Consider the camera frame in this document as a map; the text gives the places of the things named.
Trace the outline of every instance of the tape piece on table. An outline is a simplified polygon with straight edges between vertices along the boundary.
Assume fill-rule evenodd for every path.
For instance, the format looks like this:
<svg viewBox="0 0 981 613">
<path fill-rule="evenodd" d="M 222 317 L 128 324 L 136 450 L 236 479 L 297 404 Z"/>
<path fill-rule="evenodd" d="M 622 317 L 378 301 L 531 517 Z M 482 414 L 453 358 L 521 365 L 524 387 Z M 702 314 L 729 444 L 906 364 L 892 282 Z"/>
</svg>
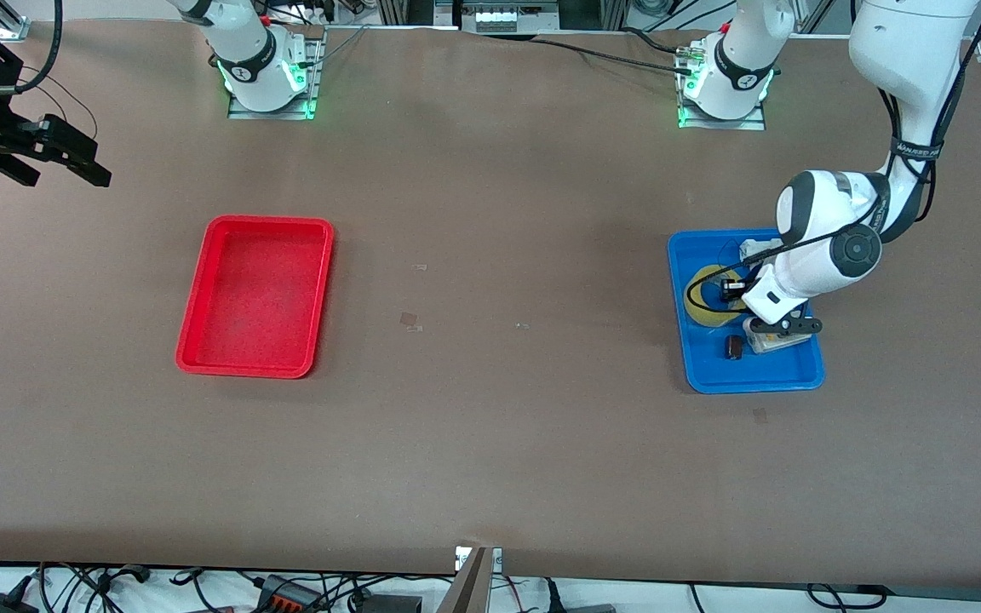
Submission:
<svg viewBox="0 0 981 613">
<path fill-rule="evenodd" d="M 696 272 L 696 276 L 691 277 L 690 282 L 688 282 L 688 287 L 690 288 L 691 286 L 693 286 L 693 284 L 697 282 L 698 279 L 701 279 L 706 275 L 711 275 L 713 274 L 713 272 L 720 271 L 721 268 L 724 267 L 717 264 L 711 264 L 698 269 L 698 272 Z M 717 275 L 716 277 L 710 278 L 706 280 L 706 283 L 698 284 L 696 287 L 694 287 L 693 290 L 691 291 L 690 298 L 692 298 L 697 303 L 706 304 L 706 301 L 702 298 L 702 286 L 704 286 L 705 284 L 713 284 L 714 286 L 720 287 L 721 279 L 729 279 L 732 280 L 732 282 L 739 282 L 740 275 L 738 275 L 736 271 L 722 272 L 721 275 Z M 729 309 L 743 309 L 744 303 L 740 300 L 737 300 L 736 302 L 732 302 L 731 304 L 729 304 L 728 307 Z M 694 306 L 694 304 L 691 303 L 691 300 L 689 300 L 688 296 L 686 295 L 684 299 L 684 310 L 686 311 L 686 313 L 688 313 L 688 317 L 693 319 L 694 323 L 697 323 L 698 325 L 701 326 L 706 326 L 709 329 L 716 329 L 716 327 L 724 326 L 725 324 L 731 322 L 733 319 L 740 317 L 740 313 L 711 313 L 710 311 L 705 311 L 703 309 L 700 309 L 700 307 Z"/>
</svg>

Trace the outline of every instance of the empty red plastic tray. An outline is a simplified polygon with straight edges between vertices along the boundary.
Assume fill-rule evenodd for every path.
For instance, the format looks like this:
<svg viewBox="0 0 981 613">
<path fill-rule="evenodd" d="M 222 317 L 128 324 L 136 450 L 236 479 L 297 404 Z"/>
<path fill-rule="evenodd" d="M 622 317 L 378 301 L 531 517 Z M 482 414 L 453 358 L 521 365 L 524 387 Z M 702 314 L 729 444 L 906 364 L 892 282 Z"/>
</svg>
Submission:
<svg viewBox="0 0 981 613">
<path fill-rule="evenodd" d="M 335 230 L 324 220 L 223 215 L 203 236 L 176 365 L 296 379 L 313 366 Z"/>
</svg>

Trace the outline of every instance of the white floor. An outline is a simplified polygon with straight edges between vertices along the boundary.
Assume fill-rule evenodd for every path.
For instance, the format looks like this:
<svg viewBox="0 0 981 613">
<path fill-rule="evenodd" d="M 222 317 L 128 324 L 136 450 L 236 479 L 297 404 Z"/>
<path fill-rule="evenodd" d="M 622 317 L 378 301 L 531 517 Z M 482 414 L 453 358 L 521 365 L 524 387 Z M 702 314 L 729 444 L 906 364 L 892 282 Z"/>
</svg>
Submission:
<svg viewBox="0 0 981 613">
<path fill-rule="evenodd" d="M 12 586 L 34 571 L 32 567 L 0 567 L 0 593 L 8 593 Z M 177 587 L 171 585 L 169 578 L 173 570 L 154 570 L 151 579 L 139 585 L 134 579 L 124 577 L 114 583 L 112 598 L 125 613 L 187 613 L 201 610 L 202 603 L 196 597 L 191 585 Z M 262 573 L 250 573 L 254 576 Z M 46 590 L 50 600 L 55 601 L 60 591 L 67 586 L 71 573 L 66 568 L 49 568 Z M 522 610 L 548 609 L 548 586 L 542 579 L 515 577 L 521 597 Z M 696 613 L 687 586 L 681 583 L 651 583 L 631 581 L 584 581 L 584 579 L 556 579 L 562 602 L 570 608 L 593 604 L 612 604 L 620 613 Z M 330 585 L 335 586 L 336 579 Z M 307 584 L 320 590 L 319 581 Z M 518 613 L 513 595 L 506 589 L 505 582 L 495 581 L 491 590 L 488 613 Z M 202 575 L 201 587 L 207 600 L 214 606 L 233 606 L 237 613 L 253 610 L 260 590 L 232 571 L 210 570 Z M 448 590 L 448 583 L 436 579 L 424 581 L 404 581 L 390 579 L 371 588 L 372 593 L 398 594 L 399 596 L 421 596 L 423 610 L 427 613 L 436 610 L 437 605 Z M 85 603 L 90 592 L 78 590 L 71 602 L 71 610 L 84 613 Z M 828 613 L 814 604 L 799 590 L 736 588 L 726 586 L 700 586 L 698 597 L 706 613 Z M 848 594 L 844 600 L 848 604 L 865 603 L 875 598 Z M 40 606 L 37 583 L 33 581 L 28 588 L 25 602 Z M 63 602 L 55 605 L 62 610 Z M 346 602 L 338 603 L 336 612 L 346 610 Z M 927 598 L 891 597 L 878 609 L 880 613 L 967 613 L 981 612 L 980 602 L 934 600 Z"/>
</svg>

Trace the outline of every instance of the brown table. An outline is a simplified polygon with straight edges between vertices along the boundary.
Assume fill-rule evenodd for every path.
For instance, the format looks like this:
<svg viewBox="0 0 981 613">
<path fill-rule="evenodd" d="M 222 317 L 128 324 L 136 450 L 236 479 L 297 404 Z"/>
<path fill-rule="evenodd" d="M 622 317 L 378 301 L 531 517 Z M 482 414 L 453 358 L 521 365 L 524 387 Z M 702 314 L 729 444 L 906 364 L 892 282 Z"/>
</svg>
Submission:
<svg viewBox="0 0 981 613">
<path fill-rule="evenodd" d="M 981 65 L 929 220 L 815 303 L 824 387 L 702 396 L 665 242 L 881 162 L 844 42 L 789 44 L 765 133 L 680 131 L 666 74 L 433 31 L 344 49 L 315 121 L 228 121 L 206 55 L 71 23 L 54 74 L 112 189 L 0 179 L 0 559 L 448 571 L 479 542 L 519 575 L 981 586 Z M 337 228 L 307 379 L 174 365 L 225 213 Z"/>
</svg>

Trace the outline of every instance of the blue plastic tray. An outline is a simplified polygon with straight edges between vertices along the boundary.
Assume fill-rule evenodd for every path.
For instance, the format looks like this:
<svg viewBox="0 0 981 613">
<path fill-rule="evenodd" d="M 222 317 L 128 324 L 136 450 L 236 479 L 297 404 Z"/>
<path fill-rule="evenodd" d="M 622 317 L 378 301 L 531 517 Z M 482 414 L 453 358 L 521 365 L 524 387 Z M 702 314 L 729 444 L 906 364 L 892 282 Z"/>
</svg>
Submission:
<svg viewBox="0 0 981 613">
<path fill-rule="evenodd" d="M 741 230 L 691 230 L 673 234 L 668 240 L 668 263 L 673 273 L 673 296 L 680 324 L 680 345 L 684 348 L 684 369 L 688 383 L 703 393 L 789 392 L 815 389 L 824 381 L 824 358 L 820 341 L 812 337 L 800 345 L 760 356 L 752 352 L 747 339 L 740 360 L 725 358 L 725 337 L 743 336 L 744 317 L 710 329 L 694 323 L 684 310 L 686 284 L 698 269 L 708 264 L 728 266 L 740 260 L 744 239 L 777 238 L 774 228 Z M 708 286 L 703 288 L 709 298 Z M 811 310 L 806 307 L 806 314 Z"/>
</svg>

